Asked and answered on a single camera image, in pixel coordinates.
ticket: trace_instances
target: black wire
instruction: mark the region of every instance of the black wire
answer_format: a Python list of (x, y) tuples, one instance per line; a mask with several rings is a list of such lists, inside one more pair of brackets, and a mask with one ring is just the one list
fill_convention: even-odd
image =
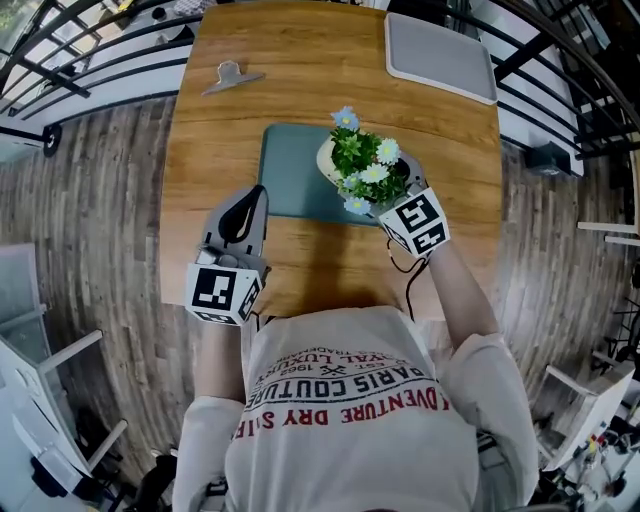
[(411, 306), (411, 297), (409, 296), (409, 292), (411, 291), (411, 285), (413, 284), (413, 282), (418, 278), (420, 274), (422, 274), (422, 272), (424, 272), (424, 269), (429, 266), (430, 256), (418, 259), (413, 265), (411, 265), (411, 268), (409, 269), (400, 268), (396, 261), (393, 259), (393, 254), (391, 254), (391, 238), (387, 239), (387, 253), (389, 254), (389, 258), (391, 259), (391, 263), (393, 263), (393, 266), (403, 274), (410, 274), (416, 267), (418, 267), (418, 270), (416, 270), (416, 272), (411, 276), (411, 279), (409, 279), (407, 288), (404, 292), (405, 299), (407, 300), (407, 307), (409, 308), (409, 316), (411, 317), (411, 320), (415, 322), (415, 319), (413, 318), (413, 307)]
[(256, 332), (258, 332), (260, 330), (260, 315), (255, 311), (252, 311), (249, 315), (254, 315), (256, 317)]

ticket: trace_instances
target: flower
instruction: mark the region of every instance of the flower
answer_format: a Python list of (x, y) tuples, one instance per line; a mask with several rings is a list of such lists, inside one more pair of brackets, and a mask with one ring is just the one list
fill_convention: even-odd
[(376, 150), (376, 156), (383, 164), (395, 164), (400, 158), (400, 147), (394, 139), (382, 139)]
[(362, 197), (349, 197), (344, 202), (344, 209), (358, 215), (365, 215), (371, 210), (371, 203)]
[(331, 117), (333, 117), (333, 120), (336, 122), (336, 126), (340, 128), (346, 128), (347, 130), (356, 132), (360, 127), (360, 121), (358, 121), (351, 107), (342, 107), (342, 110), (334, 112), (331, 114)]
[(365, 183), (378, 183), (387, 176), (389, 170), (382, 164), (369, 164), (369, 167), (360, 173), (360, 179)]
[(347, 190), (351, 190), (353, 187), (355, 187), (358, 184), (358, 181), (360, 181), (359, 175), (358, 173), (354, 173), (351, 176), (347, 176), (344, 180), (342, 180), (342, 186)]

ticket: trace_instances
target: wooden floor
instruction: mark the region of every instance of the wooden floor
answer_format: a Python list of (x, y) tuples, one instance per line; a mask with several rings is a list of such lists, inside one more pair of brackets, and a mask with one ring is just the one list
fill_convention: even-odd
[[(0, 244), (35, 242), (52, 343), (104, 331), (99, 349), (72, 359), (62, 378), (74, 405), (89, 405), (108, 426), (129, 421), (119, 446), (134, 482), (151, 467), (150, 448), (179, 439), (200, 335), (197, 321), (159, 296), (159, 200), (173, 107), (173, 99), (153, 100), (68, 122), (52, 159), (37, 153), (0, 167)], [(633, 249), (575, 229), (578, 220), (621, 220), (621, 192), (609, 190), (604, 162), (591, 162), (587, 174), (536, 177), (503, 148), (492, 301), (532, 398), (546, 364), (577, 371), (613, 328), (610, 312), (628, 291)], [(446, 341), (442, 323), (423, 327), (431, 345)]]

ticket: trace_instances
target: black and white marker cube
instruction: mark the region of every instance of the black and white marker cube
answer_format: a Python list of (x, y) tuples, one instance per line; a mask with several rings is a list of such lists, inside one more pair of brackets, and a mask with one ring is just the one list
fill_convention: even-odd
[(189, 264), (185, 307), (205, 322), (242, 325), (262, 290), (256, 270)]
[(416, 258), (451, 238), (447, 219), (431, 188), (383, 213), (379, 221), (389, 237)]

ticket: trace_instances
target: potted plant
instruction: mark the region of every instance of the potted plant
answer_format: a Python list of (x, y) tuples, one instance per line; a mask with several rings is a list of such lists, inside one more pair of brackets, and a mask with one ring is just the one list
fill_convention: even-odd
[(322, 144), (318, 168), (344, 197), (346, 210), (378, 216), (404, 197), (408, 165), (400, 158), (398, 143), (360, 130), (351, 107), (331, 114), (336, 128)]

